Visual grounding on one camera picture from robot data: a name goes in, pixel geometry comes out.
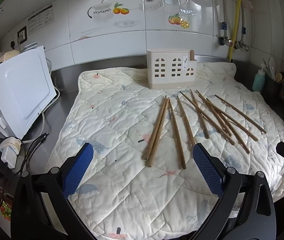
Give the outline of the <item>white microwave oven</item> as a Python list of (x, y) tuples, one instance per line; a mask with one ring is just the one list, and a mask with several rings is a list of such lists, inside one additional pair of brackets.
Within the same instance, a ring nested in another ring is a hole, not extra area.
[(0, 138), (23, 138), (56, 95), (42, 46), (0, 63)]

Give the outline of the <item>wooden spoon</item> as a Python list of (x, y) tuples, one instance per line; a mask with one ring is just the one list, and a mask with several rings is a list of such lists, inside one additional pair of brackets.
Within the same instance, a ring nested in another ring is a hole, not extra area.
[(282, 74), (281, 74), (281, 73), (276, 74), (276, 75), (275, 75), (275, 81), (276, 81), (277, 83), (279, 83), (281, 80), (282, 80)]

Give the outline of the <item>metal angle valve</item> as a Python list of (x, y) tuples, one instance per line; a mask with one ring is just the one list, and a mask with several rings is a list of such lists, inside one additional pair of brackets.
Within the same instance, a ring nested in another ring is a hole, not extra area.
[(246, 28), (242, 26), (241, 28), (241, 39), (235, 42), (235, 49), (239, 49), (242, 52), (249, 52), (249, 46), (245, 44)]

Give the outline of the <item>teal spray bottle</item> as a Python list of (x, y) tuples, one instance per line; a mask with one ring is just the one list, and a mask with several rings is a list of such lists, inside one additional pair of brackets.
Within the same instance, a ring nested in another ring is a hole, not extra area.
[(266, 78), (266, 69), (265, 64), (261, 64), (261, 68), (258, 70), (254, 77), (252, 90), (254, 92), (262, 92), (264, 84), (265, 84), (265, 78)]

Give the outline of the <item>wall power socket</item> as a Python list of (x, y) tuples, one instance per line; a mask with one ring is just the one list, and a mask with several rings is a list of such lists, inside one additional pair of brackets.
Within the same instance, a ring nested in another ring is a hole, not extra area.
[(25, 41), (27, 41), (27, 27), (26, 26), (22, 27), (17, 32), (17, 41), (18, 41), (18, 44), (22, 44)]

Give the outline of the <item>cream house-shaped utensil holder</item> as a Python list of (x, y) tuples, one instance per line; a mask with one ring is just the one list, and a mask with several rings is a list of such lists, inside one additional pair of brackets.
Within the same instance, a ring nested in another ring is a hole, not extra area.
[(175, 89), (194, 85), (197, 61), (193, 50), (148, 49), (146, 56), (150, 89)]

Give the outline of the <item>white rice paddle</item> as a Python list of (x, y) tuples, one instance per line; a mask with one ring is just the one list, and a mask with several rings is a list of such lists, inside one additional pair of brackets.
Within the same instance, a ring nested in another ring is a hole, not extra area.
[(275, 81), (275, 61), (273, 57), (269, 58), (268, 71), (269, 71), (269, 77)]

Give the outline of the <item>cream quilted mat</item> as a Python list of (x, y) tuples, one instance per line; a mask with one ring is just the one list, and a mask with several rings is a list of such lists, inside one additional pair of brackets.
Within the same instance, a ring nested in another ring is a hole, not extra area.
[[(72, 207), (97, 239), (170, 239), (197, 230), (213, 209), (213, 195), (192, 159), (191, 146), (177, 102), (181, 100), (195, 141), (225, 166), (244, 174), (262, 171), (274, 201), (284, 197), (284, 158), (276, 145), (284, 142), (284, 122), (262, 96), (235, 81), (232, 63), (200, 63), (195, 84), (187, 88), (151, 90), (147, 70), (108, 68), (82, 72), (78, 95), (47, 164), (60, 166), (87, 142), (93, 160), (78, 189), (69, 196)], [(233, 132), (232, 145), (204, 118), (209, 139), (191, 100), (221, 127), (196, 93), (229, 114), (253, 133), (254, 141), (226, 118), (250, 150), (247, 154)], [(261, 132), (216, 96), (249, 116)], [(164, 97), (170, 99), (181, 137), (186, 169), (182, 169), (169, 103), (152, 167), (145, 154)]]

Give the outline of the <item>wooden chopstick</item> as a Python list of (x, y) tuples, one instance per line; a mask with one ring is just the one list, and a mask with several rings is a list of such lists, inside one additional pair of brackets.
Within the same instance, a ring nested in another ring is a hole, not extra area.
[(226, 100), (222, 99), (220, 96), (216, 95), (215, 96), (221, 100), (224, 104), (226, 104), (227, 106), (229, 106), (230, 108), (232, 108), (234, 111), (236, 111), (237, 113), (239, 113), (241, 116), (243, 116), (246, 120), (248, 120), (250, 123), (252, 123), (256, 128), (258, 128), (261, 132), (263, 133), (267, 133), (267, 131), (262, 128), (261, 126), (259, 126), (255, 121), (253, 121), (249, 116), (247, 116), (245, 113), (243, 113), (242, 111), (240, 111), (238, 108), (236, 108), (235, 106), (233, 106), (231, 103), (227, 102)]
[(197, 106), (188, 96), (186, 96), (183, 92), (180, 92), (180, 93), (182, 94), (182, 96), (183, 96), (184, 98), (186, 98), (186, 100), (188, 100), (188, 102), (189, 102), (190, 104), (192, 104), (192, 105), (195, 107), (195, 109), (196, 109), (199, 113), (201, 113), (201, 115), (203, 115), (203, 116), (208, 120), (208, 122), (209, 122), (212, 126), (214, 126), (214, 128), (216, 128), (216, 129), (221, 133), (221, 135), (222, 135), (227, 141), (229, 141), (232, 145), (235, 145), (235, 142), (233, 141), (233, 139), (231, 139), (231, 137), (230, 137), (220, 126), (218, 126), (218, 124), (217, 124), (216, 122), (214, 122), (213, 119), (211, 119), (204, 111), (202, 111), (201, 108), (198, 107), (198, 106)]
[(236, 139), (238, 140), (239, 144), (243, 147), (243, 149), (246, 151), (247, 154), (250, 154), (250, 150), (249, 148), (246, 146), (245, 142), (242, 140), (242, 138), (240, 137), (240, 135), (237, 133), (237, 131), (235, 130), (235, 128), (233, 128), (233, 126), (230, 124), (230, 122), (226, 119), (226, 117), (219, 112), (212, 103), (209, 102), (208, 99), (205, 99), (205, 102), (209, 103), (209, 106), (213, 108), (213, 110), (217, 111), (217, 114), (221, 117), (221, 119), (224, 121), (224, 123), (226, 124), (226, 126), (233, 132), (233, 134), (235, 135)]
[[(198, 106), (197, 100), (196, 100), (192, 90), (190, 90), (190, 94), (191, 94), (191, 97), (192, 97), (192, 101), (194, 102), (194, 104), (196, 106)], [(204, 122), (203, 115), (201, 114), (201, 112), (198, 111), (198, 109), (196, 109), (196, 111), (197, 111), (197, 114), (199, 116), (199, 122), (200, 122), (201, 128), (203, 129), (204, 137), (206, 139), (209, 139), (210, 137), (209, 137), (208, 129), (207, 129), (206, 124)]]
[(165, 97), (164, 106), (163, 106), (163, 110), (162, 110), (162, 114), (160, 116), (160, 121), (159, 121), (159, 124), (158, 124), (158, 128), (156, 130), (156, 137), (154, 139), (154, 143), (152, 145), (150, 157), (149, 157), (149, 160), (147, 162), (147, 166), (148, 167), (152, 167), (153, 163), (154, 163), (156, 151), (157, 151), (158, 144), (159, 144), (160, 137), (161, 137), (162, 130), (163, 130), (163, 123), (164, 123), (164, 120), (165, 120), (165, 113), (166, 113), (166, 110), (167, 110), (168, 103), (169, 103), (169, 99), (166, 96)]
[(181, 103), (181, 100), (179, 99), (179, 97), (177, 96), (177, 102), (178, 102), (178, 105), (181, 109), (181, 114), (182, 114), (182, 117), (184, 119), (184, 124), (185, 124), (185, 127), (186, 127), (186, 132), (188, 134), (188, 138), (189, 138), (189, 141), (190, 141), (190, 144), (192, 147), (194, 147), (194, 145), (196, 144), (195, 143), (195, 139), (194, 139), (194, 136), (192, 134), (192, 129), (190, 127), (190, 124), (189, 124), (189, 121), (188, 121), (188, 117), (184, 111), (184, 107), (182, 106), (182, 103)]
[(169, 99), (169, 107), (170, 107), (171, 116), (172, 116), (173, 129), (175, 131), (175, 136), (176, 136), (176, 141), (177, 141), (177, 151), (178, 151), (179, 160), (181, 161), (182, 169), (186, 169), (186, 162), (185, 162), (185, 158), (184, 158), (181, 137), (180, 137), (180, 134), (179, 134), (176, 117), (175, 117), (170, 99)]
[(162, 120), (162, 116), (163, 116), (163, 113), (164, 113), (166, 100), (167, 100), (167, 96), (164, 97), (163, 104), (162, 104), (161, 110), (160, 110), (160, 112), (158, 114), (155, 127), (154, 127), (154, 129), (152, 131), (152, 134), (151, 134), (151, 137), (149, 139), (147, 152), (145, 154), (145, 160), (147, 160), (150, 157), (150, 155), (151, 155), (152, 147), (153, 147), (154, 141), (156, 139), (156, 135), (157, 135), (157, 132), (158, 132), (158, 129), (159, 129), (159, 126), (160, 126), (160, 122)]
[(202, 101), (204, 103), (206, 103), (206, 105), (210, 108), (210, 110), (212, 111), (213, 115), (215, 116), (215, 118), (217, 119), (217, 121), (220, 123), (222, 129), (229, 135), (231, 136), (231, 132), (228, 129), (228, 126), (226, 125), (226, 123), (223, 121), (223, 119), (221, 118), (221, 116), (217, 113), (217, 111), (214, 109), (213, 106), (211, 106), (211, 104), (209, 102), (207, 102), (207, 100), (205, 100), (204, 96), (198, 91), (196, 90), (196, 93), (198, 94), (198, 96), (202, 99)]
[(215, 106), (209, 99), (206, 99), (206, 101), (214, 107), (215, 110), (217, 110), (219, 113), (221, 113), (222, 115), (224, 115), (226, 118), (228, 118), (231, 122), (233, 122), (237, 127), (239, 127), (240, 129), (242, 129), (248, 136), (250, 136), (254, 141), (258, 141), (258, 138), (251, 133), (248, 129), (245, 128), (245, 126), (241, 125), (238, 121), (236, 121), (234, 118), (232, 118), (229, 114), (227, 114), (226, 112), (222, 111), (221, 109), (219, 109), (217, 106)]

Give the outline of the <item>yellow gas pipe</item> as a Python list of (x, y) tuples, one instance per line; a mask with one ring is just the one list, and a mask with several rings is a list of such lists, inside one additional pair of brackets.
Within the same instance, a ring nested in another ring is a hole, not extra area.
[(229, 62), (231, 62), (232, 59), (233, 59), (234, 46), (235, 46), (235, 42), (237, 40), (237, 31), (238, 31), (238, 27), (239, 27), (241, 2), (242, 2), (242, 0), (237, 0), (237, 2), (236, 2), (234, 26), (233, 26), (233, 31), (232, 31), (232, 35), (231, 35), (232, 45), (231, 45), (231, 47), (228, 50)]

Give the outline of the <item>metal water valve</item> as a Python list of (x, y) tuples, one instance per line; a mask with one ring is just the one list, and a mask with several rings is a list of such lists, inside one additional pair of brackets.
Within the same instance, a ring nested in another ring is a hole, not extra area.
[(233, 41), (228, 37), (228, 25), (227, 22), (222, 22), (221, 23), (221, 29), (223, 31), (223, 35), (217, 35), (218, 37), (218, 44), (220, 46), (227, 46), (231, 47), (234, 43)]

